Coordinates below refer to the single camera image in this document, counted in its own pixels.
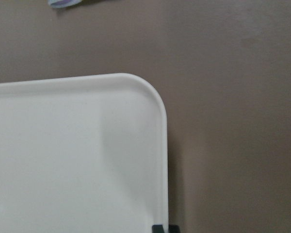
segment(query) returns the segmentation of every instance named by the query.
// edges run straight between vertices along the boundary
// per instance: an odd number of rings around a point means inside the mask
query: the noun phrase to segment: white tray
[[[0,233],[166,230],[166,132],[131,74],[0,84]]]

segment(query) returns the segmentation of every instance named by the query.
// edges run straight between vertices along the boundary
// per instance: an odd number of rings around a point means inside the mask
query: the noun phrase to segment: table surface
[[[165,103],[171,223],[291,232],[291,0],[0,1],[0,83],[115,72]]]

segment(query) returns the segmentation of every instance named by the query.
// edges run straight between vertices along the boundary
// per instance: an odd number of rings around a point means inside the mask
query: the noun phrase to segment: light blue object
[[[53,8],[62,8],[75,5],[83,0],[48,0],[48,4]]]

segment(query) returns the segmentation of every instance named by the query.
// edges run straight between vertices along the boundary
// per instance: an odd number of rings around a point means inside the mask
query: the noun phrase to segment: black object
[[[152,233],[165,233],[163,225],[153,225]],[[177,225],[169,225],[169,233],[180,233],[180,228]]]

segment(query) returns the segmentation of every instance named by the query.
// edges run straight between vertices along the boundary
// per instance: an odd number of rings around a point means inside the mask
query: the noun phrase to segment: white plastic tray
[[[166,132],[134,75],[0,84],[0,233],[167,229]]]

